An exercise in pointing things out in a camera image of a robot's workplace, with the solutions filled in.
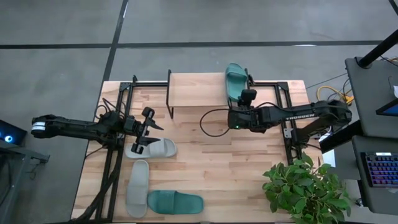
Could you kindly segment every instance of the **wooden tabletop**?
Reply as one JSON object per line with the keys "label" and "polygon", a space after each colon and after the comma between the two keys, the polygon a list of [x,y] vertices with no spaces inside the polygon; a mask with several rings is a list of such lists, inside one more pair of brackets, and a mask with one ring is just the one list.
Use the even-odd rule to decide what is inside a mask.
{"label": "wooden tabletop", "polygon": [[226,106],[225,73],[171,73],[169,105]]}
{"label": "wooden tabletop", "polygon": [[[294,106],[307,104],[304,82],[288,81]],[[120,82],[105,82],[101,98],[116,103]],[[256,106],[264,101],[276,103],[270,87],[255,87]],[[115,205],[114,222],[286,222],[289,214],[279,210],[271,213],[269,202],[262,191],[264,171],[279,162],[287,163],[280,126],[265,134],[248,130],[230,130],[220,138],[205,136],[199,128],[199,119],[209,110],[219,107],[183,107],[174,109],[170,119],[165,105],[166,87],[134,88],[131,114],[142,120],[145,106],[155,109],[156,123],[164,131],[150,128],[150,136],[170,138],[177,144],[177,155],[166,159],[148,159],[150,190],[178,190],[201,195],[205,209],[197,215],[161,215],[148,208],[144,218],[135,219],[125,209],[126,186],[129,182],[133,159],[123,157]],[[204,119],[203,127],[210,134],[222,133],[227,128],[227,111],[217,111]],[[302,127],[313,119],[297,121]],[[99,148],[90,142],[87,153]],[[322,159],[318,149],[304,150],[313,160]],[[100,190],[106,150],[88,157],[83,166],[72,218],[83,213]],[[108,209],[109,192],[104,210]]]}

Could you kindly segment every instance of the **blue light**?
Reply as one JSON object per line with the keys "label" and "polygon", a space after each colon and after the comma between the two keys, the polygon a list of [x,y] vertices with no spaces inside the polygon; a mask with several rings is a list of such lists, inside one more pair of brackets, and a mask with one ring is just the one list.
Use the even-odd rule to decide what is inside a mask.
{"label": "blue light", "polygon": [[6,136],[4,140],[6,140],[6,142],[12,142],[12,136]]}

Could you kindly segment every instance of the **potted plant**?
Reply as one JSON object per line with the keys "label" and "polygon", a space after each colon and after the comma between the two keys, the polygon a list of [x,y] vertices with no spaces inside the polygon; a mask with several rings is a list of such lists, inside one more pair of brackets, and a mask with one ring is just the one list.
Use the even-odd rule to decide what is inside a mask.
{"label": "potted plant", "polygon": [[285,167],[273,166],[263,175],[270,178],[262,188],[274,213],[278,208],[288,211],[298,224],[327,224],[344,221],[343,211],[350,216],[349,196],[336,174],[328,173],[329,164],[314,168],[304,152],[301,160]]}

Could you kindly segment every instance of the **yellow cable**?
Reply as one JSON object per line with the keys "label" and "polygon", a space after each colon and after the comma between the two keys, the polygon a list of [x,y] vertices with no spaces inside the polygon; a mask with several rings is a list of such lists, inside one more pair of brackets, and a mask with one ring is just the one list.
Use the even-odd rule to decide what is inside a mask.
{"label": "yellow cable", "polygon": [[348,90],[345,95],[342,94],[340,91],[336,90],[335,88],[331,87],[331,86],[321,86],[318,88],[317,90],[317,99],[318,101],[320,101],[320,91],[323,88],[327,88],[329,90],[334,91],[337,95],[340,95],[340,100],[344,100],[346,102],[346,104],[350,105],[352,103],[352,101],[354,100],[354,96],[347,96],[347,93],[351,92],[353,89]]}
{"label": "yellow cable", "polygon": [[340,93],[338,90],[336,90],[335,88],[333,88],[331,86],[321,86],[321,87],[318,88],[318,91],[317,91],[317,99],[318,99],[318,101],[320,101],[320,97],[319,97],[320,90],[323,89],[323,88],[327,88],[329,90],[334,91],[336,94],[339,94],[341,98],[344,97],[344,95],[342,93]]}

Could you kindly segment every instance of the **slide sandal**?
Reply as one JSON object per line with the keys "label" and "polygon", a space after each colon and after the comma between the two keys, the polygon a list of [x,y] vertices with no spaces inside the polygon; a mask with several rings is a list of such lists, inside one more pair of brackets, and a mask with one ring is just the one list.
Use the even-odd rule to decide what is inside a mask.
{"label": "slide sandal", "polygon": [[159,214],[197,214],[203,211],[203,204],[201,196],[176,190],[154,190],[148,195],[149,208]]}
{"label": "slide sandal", "polygon": [[142,218],[147,212],[148,189],[149,165],[144,160],[138,160],[132,166],[126,194],[126,210],[132,217]]}
{"label": "slide sandal", "polygon": [[246,89],[248,75],[244,69],[236,64],[230,63],[225,71],[226,92],[232,102],[238,102],[238,97]]}
{"label": "slide sandal", "polygon": [[126,153],[126,156],[130,159],[168,158],[176,155],[177,146],[172,140],[167,138],[159,139],[160,141],[144,146],[142,154],[132,152],[132,144],[127,144],[126,147],[124,147],[124,153]]}

